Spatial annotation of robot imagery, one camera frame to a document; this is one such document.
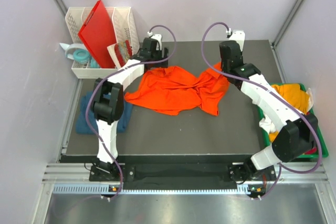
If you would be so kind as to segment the orange t shirt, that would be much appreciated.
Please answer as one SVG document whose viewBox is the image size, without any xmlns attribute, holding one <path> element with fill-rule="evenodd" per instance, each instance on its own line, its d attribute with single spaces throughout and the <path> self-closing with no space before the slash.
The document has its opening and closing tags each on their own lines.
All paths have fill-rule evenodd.
<svg viewBox="0 0 336 224">
<path fill-rule="evenodd" d="M 127 92 L 124 98 L 133 105 L 171 116 L 194 108 L 218 116 L 218 104 L 228 88 L 227 78 L 212 68 L 196 77 L 179 66 L 170 66 L 147 71 L 138 89 Z"/>
</svg>

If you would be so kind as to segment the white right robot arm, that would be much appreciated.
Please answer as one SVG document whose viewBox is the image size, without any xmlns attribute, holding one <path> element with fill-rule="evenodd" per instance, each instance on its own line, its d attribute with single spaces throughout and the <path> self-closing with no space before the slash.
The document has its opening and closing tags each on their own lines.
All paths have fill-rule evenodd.
<svg viewBox="0 0 336 224">
<path fill-rule="evenodd" d="M 222 72 L 228 81 L 259 106 L 274 124 L 277 136 L 271 145 L 244 161 L 245 174 L 252 180 L 264 174 L 266 168 L 294 160 L 317 147 L 318 119 L 288 105 L 266 81 L 260 70 L 243 62 L 243 55 L 236 41 L 219 44 Z"/>
</svg>

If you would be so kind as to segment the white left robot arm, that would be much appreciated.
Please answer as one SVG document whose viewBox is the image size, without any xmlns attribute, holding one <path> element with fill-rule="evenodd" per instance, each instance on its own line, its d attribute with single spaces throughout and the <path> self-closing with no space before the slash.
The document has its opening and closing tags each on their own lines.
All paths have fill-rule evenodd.
<svg viewBox="0 0 336 224">
<path fill-rule="evenodd" d="M 166 63 L 168 53 L 168 48 L 162 47 L 162 35 L 149 33 L 138 52 L 131 56 L 123 67 L 95 82 L 86 116 L 91 111 L 98 127 L 95 130 L 87 120 L 99 140 L 97 159 L 93 164 L 101 169 L 102 176 L 107 180 L 116 179 L 121 170 L 116 161 L 118 157 L 116 141 L 118 122 L 124 113 L 124 90 L 145 73 L 146 64 L 154 67 Z"/>
</svg>

